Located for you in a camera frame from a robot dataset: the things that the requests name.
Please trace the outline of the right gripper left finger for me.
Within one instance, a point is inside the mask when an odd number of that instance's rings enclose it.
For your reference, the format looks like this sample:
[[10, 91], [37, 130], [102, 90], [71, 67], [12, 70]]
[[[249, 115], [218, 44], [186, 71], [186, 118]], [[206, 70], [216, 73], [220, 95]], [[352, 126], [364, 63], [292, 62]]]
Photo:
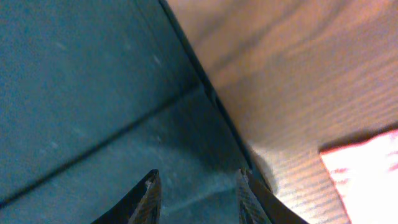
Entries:
[[159, 171], [152, 169], [92, 224], [159, 224], [161, 200]]

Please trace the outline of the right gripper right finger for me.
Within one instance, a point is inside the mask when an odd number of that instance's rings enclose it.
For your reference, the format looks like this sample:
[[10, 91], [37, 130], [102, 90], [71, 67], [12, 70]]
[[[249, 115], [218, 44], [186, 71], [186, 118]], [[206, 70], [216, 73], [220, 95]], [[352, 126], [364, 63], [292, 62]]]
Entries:
[[286, 207], [249, 170], [236, 175], [240, 224], [308, 224]]

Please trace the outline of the black t-shirt with white logo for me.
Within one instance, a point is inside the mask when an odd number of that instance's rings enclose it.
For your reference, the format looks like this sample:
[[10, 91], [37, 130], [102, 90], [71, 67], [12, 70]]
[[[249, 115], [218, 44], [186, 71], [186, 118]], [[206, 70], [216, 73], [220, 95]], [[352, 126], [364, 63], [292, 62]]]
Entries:
[[1, 2], [2, 223], [91, 223], [152, 169], [161, 223], [237, 223], [250, 165], [162, 2]]

